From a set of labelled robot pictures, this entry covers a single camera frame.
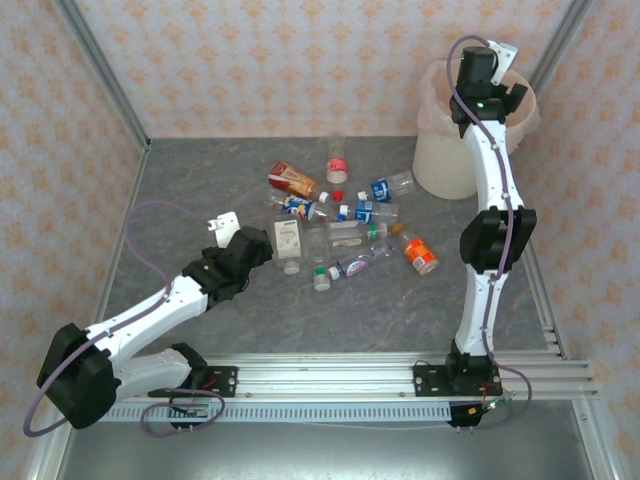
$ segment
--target trash bin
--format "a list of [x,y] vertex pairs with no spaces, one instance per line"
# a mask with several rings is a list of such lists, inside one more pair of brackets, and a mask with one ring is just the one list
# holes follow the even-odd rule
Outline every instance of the trash bin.
[[[446,76],[447,62],[438,60],[428,68],[418,90],[422,104],[418,113],[418,143],[413,160],[413,173],[429,193],[449,200],[466,198],[477,191],[472,156],[451,120],[451,89]],[[452,64],[457,78],[460,60]],[[518,109],[507,116],[507,151],[511,154],[525,134],[540,123],[536,96],[529,83],[517,72],[509,70],[502,83],[510,87],[520,83],[529,87]]]

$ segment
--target gray floor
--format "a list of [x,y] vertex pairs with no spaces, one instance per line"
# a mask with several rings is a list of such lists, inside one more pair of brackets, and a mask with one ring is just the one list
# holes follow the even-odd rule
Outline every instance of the gray floor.
[[[374,176],[411,167],[415,138],[349,138],[346,198]],[[154,141],[137,202],[168,199],[209,218],[235,210],[241,224],[266,228],[267,172],[283,160],[324,179],[326,146],[317,138]],[[233,301],[218,305],[156,341],[147,352],[186,341],[201,354],[424,351],[449,348],[462,316],[465,267],[458,242],[476,213],[476,199],[445,201],[421,188],[401,197],[400,214],[438,255],[441,265],[420,277],[406,260],[377,266],[331,290],[313,290],[310,272],[286,276],[271,264],[251,275]],[[142,251],[175,275],[211,234],[168,209],[148,211],[132,225]],[[125,249],[107,318],[161,287]],[[545,348],[524,267],[506,283],[495,329],[498,350]]]
[[[508,413],[490,414],[491,421]],[[220,423],[164,439],[136,423],[73,431],[60,480],[588,480],[571,402],[535,402],[517,422],[456,434],[444,424]]]

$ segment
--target small bottle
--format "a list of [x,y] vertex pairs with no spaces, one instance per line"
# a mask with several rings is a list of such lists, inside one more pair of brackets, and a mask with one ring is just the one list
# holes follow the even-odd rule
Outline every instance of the small bottle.
[[287,275],[300,271],[303,253],[303,234],[300,218],[291,215],[276,215],[269,229],[273,260]]
[[341,218],[338,209],[333,205],[313,202],[290,193],[283,195],[275,190],[267,193],[266,204],[275,207],[282,213],[297,215],[302,220],[334,222]]
[[398,219],[396,203],[374,203],[370,200],[358,200],[354,207],[340,205],[340,218],[358,220],[362,223],[384,223],[391,225]]
[[327,232],[322,227],[310,228],[305,232],[307,245],[307,260],[313,268],[313,288],[317,292],[324,292],[331,288],[331,281],[327,277],[326,268],[329,266],[331,252]]
[[378,178],[371,181],[370,188],[358,192],[358,199],[373,199],[376,202],[390,202],[392,198],[400,197],[415,191],[411,170],[396,175]]
[[391,233],[402,247],[404,256],[420,275],[426,275],[438,266],[438,259],[424,241],[398,222],[391,227]]
[[331,280],[352,277],[356,273],[389,258],[392,254],[393,248],[389,243],[384,240],[378,241],[338,260],[332,267],[329,267],[329,276]]
[[322,190],[317,180],[305,175],[284,162],[276,162],[269,171],[269,183],[274,188],[307,200],[327,201],[329,194]]
[[334,202],[344,198],[344,182],[347,181],[347,160],[345,156],[345,139],[342,135],[331,135],[327,138],[329,159],[327,160],[327,181],[333,186]]
[[349,220],[327,223],[326,227],[331,248],[355,246],[387,237],[387,225],[384,223],[364,225],[357,220]]

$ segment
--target clear plastic bottle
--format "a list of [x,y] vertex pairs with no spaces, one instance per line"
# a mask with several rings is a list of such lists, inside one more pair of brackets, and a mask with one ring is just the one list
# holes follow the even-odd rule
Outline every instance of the clear plastic bottle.
[[347,181],[346,142],[342,135],[333,134],[327,137],[329,158],[327,160],[327,181],[333,186],[333,201],[341,202],[344,198],[344,183]]
[[375,242],[338,260],[333,266],[329,267],[329,276],[331,280],[352,277],[356,273],[386,260],[392,254],[393,247],[388,242],[384,240]]
[[402,247],[404,256],[420,275],[426,275],[440,263],[424,241],[398,222],[391,227],[391,233]]
[[310,228],[305,232],[307,245],[307,261],[313,268],[313,288],[317,292],[324,292],[331,288],[331,281],[327,276],[327,267],[331,259],[327,231],[322,227]]
[[390,202],[391,199],[415,191],[411,170],[389,175],[371,181],[370,187],[358,192],[359,200],[375,200],[376,202]]
[[357,220],[326,224],[329,246],[349,247],[387,237],[387,225],[370,223],[364,225]]
[[266,204],[279,212],[297,215],[302,220],[334,222],[340,220],[338,209],[329,204],[314,202],[290,193],[283,194],[276,190],[267,192]]
[[284,162],[273,164],[269,171],[269,183],[273,188],[307,200],[324,203],[329,197],[329,194],[322,189],[317,180]]
[[398,219],[398,204],[377,203],[370,200],[358,200],[351,205],[340,205],[340,218],[358,220],[362,223],[384,223],[391,225]]
[[300,271],[304,252],[302,222],[291,215],[275,215],[269,225],[273,260],[287,275]]

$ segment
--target patterned wall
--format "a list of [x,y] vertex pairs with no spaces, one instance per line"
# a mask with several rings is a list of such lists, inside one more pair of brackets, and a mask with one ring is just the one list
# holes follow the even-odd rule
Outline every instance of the patterned wall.
[[0,3],[0,478],[53,333],[96,305],[140,153],[51,0]]
[[152,138],[412,135],[415,84],[465,33],[528,76],[570,0],[80,0]]
[[514,158],[570,350],[595,361],[640,472],[640,15],[627,0],[590,13]]

